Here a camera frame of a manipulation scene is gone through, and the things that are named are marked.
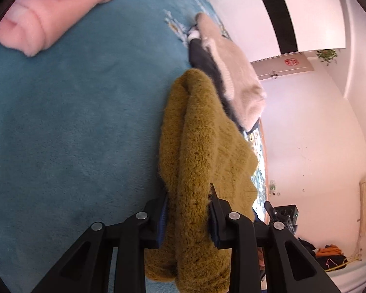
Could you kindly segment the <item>pale pink fluffy garment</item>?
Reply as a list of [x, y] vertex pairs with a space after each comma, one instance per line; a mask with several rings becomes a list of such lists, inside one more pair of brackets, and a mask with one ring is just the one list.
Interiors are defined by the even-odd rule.
[[266, 93], [244, 52], [224, 37], [205, 13], [196, 15], [202, 48], [214, 61], [221, 75], [221, 94], [232, 108], [237, 122], [246, 132], [255, 129], [265, 108]]

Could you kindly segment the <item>orange clothes pile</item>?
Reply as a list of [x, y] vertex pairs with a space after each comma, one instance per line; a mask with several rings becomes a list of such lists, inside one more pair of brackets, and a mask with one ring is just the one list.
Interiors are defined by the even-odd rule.
[[309, 254], [319, 263], [325, 272], [338, 271], [344, 269], [352, 262], [362, 260], [361, 254], [351, 257], [345, 256], [343, 250], [336, 245], [326, 245], [324, 248], [316, 248], [312, 243], [297, 238]]

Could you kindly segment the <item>folded pink fleece garment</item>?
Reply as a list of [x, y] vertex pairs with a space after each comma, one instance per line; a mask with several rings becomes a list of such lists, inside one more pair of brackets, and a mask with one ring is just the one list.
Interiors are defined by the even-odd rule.
[[26, 56], [51, 47], [91, 9], [111, 0], [15, 0], [0, 22], [1, 45]]

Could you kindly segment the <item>teal floral bed blanket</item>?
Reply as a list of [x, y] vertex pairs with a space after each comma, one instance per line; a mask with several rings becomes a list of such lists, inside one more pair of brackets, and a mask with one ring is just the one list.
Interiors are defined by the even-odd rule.
[[189, 67], [168, 26], [207, 0], [111, 0], [28, 58], [0, 44], [0, 277], [31, 292], [95, 221], [159, 194], [170, 88]]

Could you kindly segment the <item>dark navy garment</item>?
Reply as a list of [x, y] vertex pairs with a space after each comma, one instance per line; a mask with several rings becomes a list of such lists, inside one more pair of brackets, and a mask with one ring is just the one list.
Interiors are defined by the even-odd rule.
[[240, 132], [251, 134], [254, 130], [258, 128], [259, 120], [254, 123], [254, 126], [251, 130], [245, 130], [237, 120], [234, 110], [232, 106], [226, 99], [223, 91], [223, 79], [221, 77], [221, 73], [218, 70], [216, 63], [214, 62], [211, 55], [205, 51], [202, 47], [202, 42], [199, 38], [194, 38], [189, 41], [189, 62], [193, 68], [198, 70], [202, 70], [212, 81], [213, 85], [216, 88], [219, 100], [223, 106], [223, 110], [226, 115], [236, 124], [237, 128]]

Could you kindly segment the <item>wall power socket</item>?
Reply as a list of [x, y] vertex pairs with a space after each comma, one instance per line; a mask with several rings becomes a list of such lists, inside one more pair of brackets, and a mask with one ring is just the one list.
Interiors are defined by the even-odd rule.
[[272, 196], [280, 196], [280, 191], [277, 189], [277, 184], [275, 180], [270, 180], [269, 193]]

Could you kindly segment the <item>green potted plant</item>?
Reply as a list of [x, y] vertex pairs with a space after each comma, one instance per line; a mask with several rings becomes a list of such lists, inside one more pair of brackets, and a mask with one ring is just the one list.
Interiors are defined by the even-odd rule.
[[336, 59], [338, 54], [334, 49], [324, 49], [324, 50], [317, 50], [316, 56], [320, 59], [321, 62], [325, 63], [329, 66], [330, 63], [336, 63]]

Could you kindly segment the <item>mustard yellow knit sweater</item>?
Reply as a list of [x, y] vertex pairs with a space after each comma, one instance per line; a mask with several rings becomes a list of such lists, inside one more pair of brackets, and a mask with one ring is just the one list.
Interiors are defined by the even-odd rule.
[[212, 80], [191, 69], [174, 82], [165, 108], [159, 174], [168, 191], [166, 234], [145, 251], [145, 274], [175, 282], [180, 292], [227, 292], [230, 250], [219, 250], [208, 227], [209, 196], [253, 218], [258, 160], [229, 119]]

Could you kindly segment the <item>white black glossy wardrobe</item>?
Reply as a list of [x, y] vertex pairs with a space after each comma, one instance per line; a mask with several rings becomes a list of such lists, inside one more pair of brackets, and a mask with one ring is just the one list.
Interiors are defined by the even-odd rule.
[[340, 0], [208, 1], [226, 35], [252, 62], [346, 46]]

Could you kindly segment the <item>pinkish room door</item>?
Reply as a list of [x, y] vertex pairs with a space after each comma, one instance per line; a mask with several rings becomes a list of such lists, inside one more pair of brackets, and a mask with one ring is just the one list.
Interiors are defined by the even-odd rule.
[[313, 66], [303, 53], [283, 54], [251, 63], [260, 81], [312, 72]]

